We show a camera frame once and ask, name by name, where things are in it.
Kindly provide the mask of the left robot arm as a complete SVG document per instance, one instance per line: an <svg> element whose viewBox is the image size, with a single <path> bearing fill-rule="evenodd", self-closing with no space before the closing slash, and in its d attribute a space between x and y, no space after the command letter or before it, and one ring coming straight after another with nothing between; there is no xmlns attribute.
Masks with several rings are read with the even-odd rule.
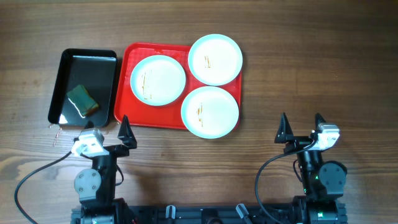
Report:
<svg viewBox="0 0 398 224"><path fill-rule="evenodd" d="M136 216L123 198L115 197L116 173L119 157L127 157L137 147L127 116L123 117L118 133L121 144L104 146L104 136L98 128L88 123L74 139L71 152L75 156L87 157L92 161L89 169L77 174L74 188L79 195L80 209L74 209L72 223L135 223Z"/></svg>

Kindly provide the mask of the white plate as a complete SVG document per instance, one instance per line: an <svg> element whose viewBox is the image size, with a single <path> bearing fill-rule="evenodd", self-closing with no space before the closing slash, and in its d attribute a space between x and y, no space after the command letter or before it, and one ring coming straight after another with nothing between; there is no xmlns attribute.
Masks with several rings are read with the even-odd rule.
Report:
<svg viewBox="0 0 398 224"><path fill-rule="evenodd" d="M183 100L181 118L194 135L205 139L221 138L238 123L239 106L226 90L203 86L190 92Z"/></svg>
<svg viewBox="0 0 398 224"><path fill-rule="evenodd" d="M200 82L221 86L232 82L243 67L243 53L239 45L222 34L200 37L188 53L188 67Z"/></svg>
<svg viewBox="0 0 398 224"><path fill-rule="evenodd" d="M185 70L179 62L166 55L152 55L133 68L129 83L139 101L164 106L182 94L186 81Z"/></svg>

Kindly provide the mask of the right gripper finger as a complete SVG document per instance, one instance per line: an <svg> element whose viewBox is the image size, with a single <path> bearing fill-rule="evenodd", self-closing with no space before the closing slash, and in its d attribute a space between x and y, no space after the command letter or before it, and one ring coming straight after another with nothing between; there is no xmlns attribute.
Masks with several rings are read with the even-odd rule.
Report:
<svg viewBox="0 0 398 224"><path fill-rule="evenodd" d="M318 130L319 129L319 125L322 123L325 123L325 119L323 118L323 116L320 113L316 113L315 114L315 129Z"/></svg>
<svg viewBox="0 0 398 224"><path fill-rule="evenodd" d="M290 127L289 121L285 113L281 114L279 128L277 130L274 142L275 143L287 143L294 140L294 134Z"/></svg>

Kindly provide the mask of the green yellow sponge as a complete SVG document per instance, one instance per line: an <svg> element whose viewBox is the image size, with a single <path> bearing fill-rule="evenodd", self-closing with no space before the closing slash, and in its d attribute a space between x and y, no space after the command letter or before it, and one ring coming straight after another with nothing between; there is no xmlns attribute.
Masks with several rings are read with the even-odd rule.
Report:
<svg viewBox="0 0 398 224"><path fill-rule="evenodd" d="M77 85L67 93L69 102L75 107L82 118L98 111L99 104L91 97L83 85Z"/></svg>

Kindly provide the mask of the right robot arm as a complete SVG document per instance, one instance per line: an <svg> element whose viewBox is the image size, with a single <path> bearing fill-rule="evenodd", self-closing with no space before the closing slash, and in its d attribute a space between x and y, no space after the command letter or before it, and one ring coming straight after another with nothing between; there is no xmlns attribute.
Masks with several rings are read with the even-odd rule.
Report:
<svg viewBox="0 0 398 224"><path fill-rule="evenodd" d="M324 161L322 152L332 148L340 129L315 115L315 129L309 136L295 136L286 114L281 115L274 142L285 144L284 154L296 153L304 195L295 196L289 206L288 223L347 223L344 194L347 168L337 161Z"/></svg>

